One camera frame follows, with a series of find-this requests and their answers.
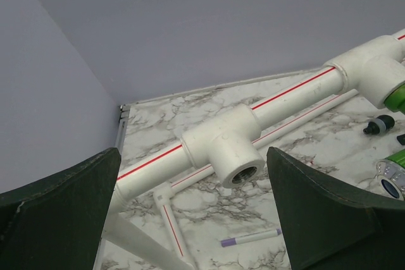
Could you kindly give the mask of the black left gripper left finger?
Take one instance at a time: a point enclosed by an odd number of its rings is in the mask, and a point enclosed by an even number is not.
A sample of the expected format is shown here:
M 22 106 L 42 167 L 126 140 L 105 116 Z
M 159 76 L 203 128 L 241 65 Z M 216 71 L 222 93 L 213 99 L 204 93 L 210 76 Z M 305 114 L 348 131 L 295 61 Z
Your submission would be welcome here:
M 106 149 L 1 194 L 1 269 L 92 269 L 121 155 Z

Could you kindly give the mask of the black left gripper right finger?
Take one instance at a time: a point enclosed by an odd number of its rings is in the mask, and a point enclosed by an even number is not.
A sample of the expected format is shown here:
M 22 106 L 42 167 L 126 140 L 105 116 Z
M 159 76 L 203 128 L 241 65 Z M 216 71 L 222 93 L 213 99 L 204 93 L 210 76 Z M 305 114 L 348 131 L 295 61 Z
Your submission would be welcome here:
M 404 201 L 270 147 L 268 174 L 292 269 L 404 269 Z

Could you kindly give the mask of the green water faucet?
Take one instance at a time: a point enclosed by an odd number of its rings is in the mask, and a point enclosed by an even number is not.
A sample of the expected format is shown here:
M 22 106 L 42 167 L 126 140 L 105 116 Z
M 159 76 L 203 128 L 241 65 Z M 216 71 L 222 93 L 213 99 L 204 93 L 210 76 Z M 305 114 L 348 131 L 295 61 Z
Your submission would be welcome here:
M 386 98 L 385 107 L 404 114 L 404 85 Z M 377 180 L 386 194 L 396 200 L 404 200 L 404 149 L 384 159 L 377 165 Z

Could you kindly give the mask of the white PVC pipe frame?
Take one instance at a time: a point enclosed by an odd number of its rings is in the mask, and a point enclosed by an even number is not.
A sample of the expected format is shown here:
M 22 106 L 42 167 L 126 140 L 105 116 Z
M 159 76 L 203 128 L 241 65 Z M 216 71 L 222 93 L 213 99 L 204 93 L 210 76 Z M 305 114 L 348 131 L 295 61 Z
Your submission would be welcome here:
M 254 143 L 261 132 L 321 100 L 342 101 L 361 94 L 376 108 L 404 111 L 404 32 L 383 35 L 327 61 L 313 76 L 271 97 L 239 105 L 183 133 L 178 142 L 120 172 L 102 236 L 161 269 L 194 269 L 169 209 L 174 188 L 168 180 L 190 169 L 212 169 L 225 188 L 254 178 L 265 163 Z M 170 252 L 120 216 L 137 196 L 154 190 L 171 230 Z

